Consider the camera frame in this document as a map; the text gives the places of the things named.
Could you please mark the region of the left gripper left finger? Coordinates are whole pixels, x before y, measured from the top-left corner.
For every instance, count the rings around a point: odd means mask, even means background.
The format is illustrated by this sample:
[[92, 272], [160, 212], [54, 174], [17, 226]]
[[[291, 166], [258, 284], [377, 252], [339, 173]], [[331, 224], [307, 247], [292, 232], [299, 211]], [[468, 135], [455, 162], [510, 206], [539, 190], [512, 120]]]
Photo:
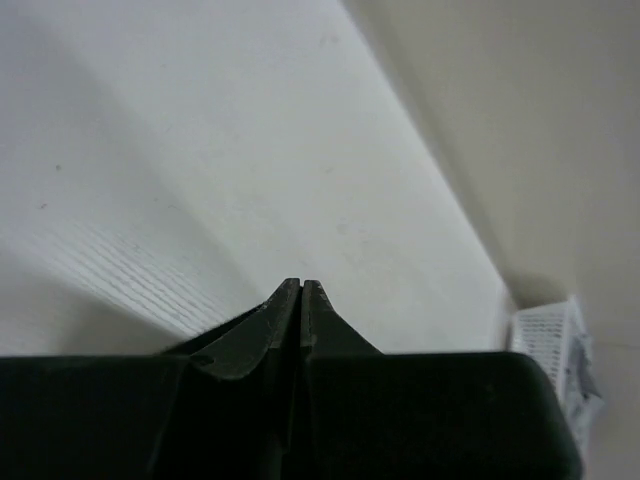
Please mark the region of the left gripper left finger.
[[278, 479], [289, 448], [301, 282], [191, 356], [164, 445], [165, 478]]

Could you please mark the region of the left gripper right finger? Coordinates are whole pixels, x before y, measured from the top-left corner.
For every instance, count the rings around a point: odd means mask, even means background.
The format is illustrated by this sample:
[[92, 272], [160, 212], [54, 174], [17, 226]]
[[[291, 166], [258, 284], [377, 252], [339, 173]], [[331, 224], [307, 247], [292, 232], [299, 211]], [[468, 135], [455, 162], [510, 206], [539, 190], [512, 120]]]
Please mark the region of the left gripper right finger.
[[297, 478], [318, 479], [314, 459], [311, 389], [306, 361], [310, 356], [380, 354], [334, 309], [322, 284], [306, 280], [300, 315], [300, 364], [297, 371]]

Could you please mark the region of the black tank top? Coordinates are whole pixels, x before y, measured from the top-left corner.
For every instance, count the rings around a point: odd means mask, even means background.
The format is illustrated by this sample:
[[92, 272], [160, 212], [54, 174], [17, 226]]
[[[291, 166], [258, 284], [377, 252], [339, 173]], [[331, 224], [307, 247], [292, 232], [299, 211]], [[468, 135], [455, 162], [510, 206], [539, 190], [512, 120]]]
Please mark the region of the black tank top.
[[173, 345], [163, 351], [160, 352], [160, 355], [183, 355], [183, 356], [191, 356], [196, 354], [198, 351], [207, 347], [208, 345], [214, 343], [216, 340], [223, 337], [229, 331], [236, 328], [243, 321], [249, 318], [251, 315], [256, 313], [262, 307], [259, 304], [256, 307], [251, 308], [250, 310], [240, 314], [233, 319], [226, 321], [220, 325], [217, 325], [215, 328], [207, 330], [198, 336], [190, 338], [184, 342]]

